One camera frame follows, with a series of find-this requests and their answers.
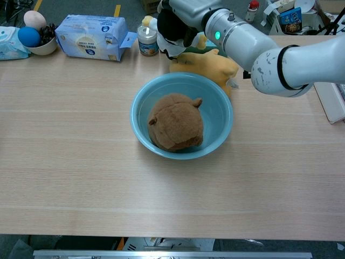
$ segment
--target yellow plush toy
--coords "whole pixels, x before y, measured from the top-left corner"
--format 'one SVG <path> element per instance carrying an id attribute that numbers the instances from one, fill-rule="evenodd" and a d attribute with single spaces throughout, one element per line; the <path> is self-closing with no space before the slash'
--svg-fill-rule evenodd
<path id="1" fill-rule="evenodd" d="M 230 87 L 226 82 L 236 76 L 238 65 L 230 58 L 218 55 L 213 49 L 204 54 L 182 53 L 171 61 L 170 72 L 190 72 L 200 74 L 218 84 L 230 97 Z"/>

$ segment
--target green indicator light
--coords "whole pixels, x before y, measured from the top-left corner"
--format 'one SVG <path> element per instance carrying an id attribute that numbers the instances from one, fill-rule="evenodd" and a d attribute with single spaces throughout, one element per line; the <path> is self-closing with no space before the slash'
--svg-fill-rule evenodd
<path id="1" fill-rule="evenodd" d="M 216 38 L 216 39 L 220 39 L 220 32 L 219 32 L 219 31 L 216 31 L 216 33 L 215 33 L 215 38 Z"/>

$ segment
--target egg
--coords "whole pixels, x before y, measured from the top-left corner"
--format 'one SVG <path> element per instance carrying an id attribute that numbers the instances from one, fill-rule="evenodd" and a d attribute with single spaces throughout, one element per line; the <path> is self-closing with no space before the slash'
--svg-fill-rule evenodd
<path id="1" fill-rule="evenodd" d="M 41 37 L 35 28 L 23 27 L 18 31 L 19 41 L 26 47 L 37 47 Z"/>
<path id="2" fill-rule="evenodd" d="M 35 28 L 37 31 L 47 26 L 47 22 L 43 15 L 36 11 L 27 11 L 24 14 L 24 23 L 27 27 Z"/>

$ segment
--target blue ball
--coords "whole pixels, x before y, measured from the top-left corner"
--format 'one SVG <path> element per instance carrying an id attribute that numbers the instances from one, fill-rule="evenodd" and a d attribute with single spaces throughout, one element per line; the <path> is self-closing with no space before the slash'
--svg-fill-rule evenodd
<path id="1" fill-rule="evenodd" d="M 18 31 L 18 39 L 26 47 L 37 47 L 41 41 L 38 31 L 31 27 L 21 28 Z"/>

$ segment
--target white bowl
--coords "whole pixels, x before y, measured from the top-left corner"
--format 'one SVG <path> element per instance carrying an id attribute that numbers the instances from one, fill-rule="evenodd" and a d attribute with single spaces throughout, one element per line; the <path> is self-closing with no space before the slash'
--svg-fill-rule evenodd
<path id="1" fill-rule="evenodd" d="M 50 53 L 53 53 L 56 47 L 58 46 L 58 43 L 56 42 L 56 36 L 52 38 L 50 42 L 47 44 L 40 46 L 40 47 L 26 47 L 28 50 L 30 50 L 32 53 L 36 55 L 49 55 Z"/>

